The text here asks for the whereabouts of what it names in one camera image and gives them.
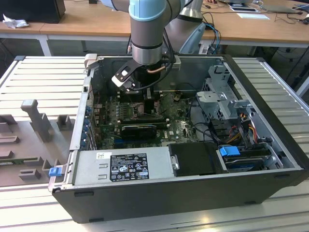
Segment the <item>gray robot arm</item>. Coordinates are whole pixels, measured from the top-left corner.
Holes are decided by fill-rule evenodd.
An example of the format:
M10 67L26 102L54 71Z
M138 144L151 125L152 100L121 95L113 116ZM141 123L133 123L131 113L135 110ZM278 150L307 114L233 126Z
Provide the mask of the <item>gray robot arm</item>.
M180 13L184 0L102 0L115 10L129 12L133 59L153 65L162 58L164 27Z
M131 44L133 60L128 61L112 78L112 81L123 90L134 90L134 84L130 76L139 70L146 78L141 82L142 86L149 86L153 80L160 77L160 73L152 74L150 69L158 69L161 66L163 34L165 28L167 34L171 34L172 43L176 51L190 54L192 47L197 44L205 26L198 21L187 21L191 18L192 7L202 5L203 0L101 0L104 5L115 10L129 12L131 20ZM175 19L180 13L182 18Z

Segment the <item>power supply label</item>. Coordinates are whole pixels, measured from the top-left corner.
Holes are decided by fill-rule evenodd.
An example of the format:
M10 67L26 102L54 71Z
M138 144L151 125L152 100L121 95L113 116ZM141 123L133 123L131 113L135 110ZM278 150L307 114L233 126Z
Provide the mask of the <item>power supply label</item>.
M111 156L110 167L113 182L149 179L146 153Z

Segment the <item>blue latch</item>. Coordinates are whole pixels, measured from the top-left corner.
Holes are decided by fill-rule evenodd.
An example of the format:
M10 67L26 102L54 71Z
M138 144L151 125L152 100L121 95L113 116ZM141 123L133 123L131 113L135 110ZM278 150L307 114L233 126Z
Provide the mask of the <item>blue latch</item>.
M221 156L239 156L240 152L236 146L224 146L220 148Z
M52 177L52 176L61 176L61 171L62 171L62 168L61 167L55 167L55 168L51 168L49 169L49 176Z

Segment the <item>wooden desk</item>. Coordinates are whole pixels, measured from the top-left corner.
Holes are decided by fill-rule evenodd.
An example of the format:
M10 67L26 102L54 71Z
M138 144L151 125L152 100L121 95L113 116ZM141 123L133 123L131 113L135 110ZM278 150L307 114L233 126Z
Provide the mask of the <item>wooden desk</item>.
M45 24L41 34L129 37L130 15L112 11L102 3L65 1L66 12L59 24Z
M264 0L264 4L282 5L292 8L296 1L285 0ZM221 32L222 44L234 44L234 45L262 45L273 46L275 44L281 44L280 46L296 46L307 47L309 44L309 26L303 23L296 22L295 24L288 24L283 20L276 20L275 13L263 13L270 20L262 19L244 19L233 12L229 7L221 7L210 5L214 9L202 8L203 12L213 12L213 20L216 28ZM208 22L211 22L209 14L204 15ZM306 14L295 15L291 14L289 17L293 18L305 18ZM278 17L293 22L287 18L286 14L278 14ZM213 40L214 35L212 31L206 31L203 36L203 40L209 42Z
M25 28L8 28L4 23L0 23L0 33L17 33L17 34L39 34L44 23L30 23L29 27Z
M280 4L292 7L296 2L285 0L264 0L264 4ZM51 56L48 40L80 41L127 41L130 35L130 16L128 13L111 11L103 4L89 4L88 1L74 2L65 0L66 13L59 24L30 23L24 29L9 29L0 25L0 37L37 39L41 43L44 55ZM288 24L283 20L274 21L276 14L265 14L270 20L243 19L228 7L212 9L202 8L204 12L214 12L216 28L221 32L221 44L248 46L307 47L309 45L309 26L296 22ZM285 14L280 17L288 20ZM303 15L291 17L304 18ZM202 47L213 40L213 32L206 31L202 38Z

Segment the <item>laptop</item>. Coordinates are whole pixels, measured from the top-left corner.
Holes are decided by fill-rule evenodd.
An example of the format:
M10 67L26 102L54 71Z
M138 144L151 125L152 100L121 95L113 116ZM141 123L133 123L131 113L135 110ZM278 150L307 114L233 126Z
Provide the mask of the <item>laptop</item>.
M275 13L296 13L295 10L285 7L285 6L262 5L261 8L265 11L275 12Z
M243 4L252 3L252 0L218 0L218 1L224 3L243 3Z

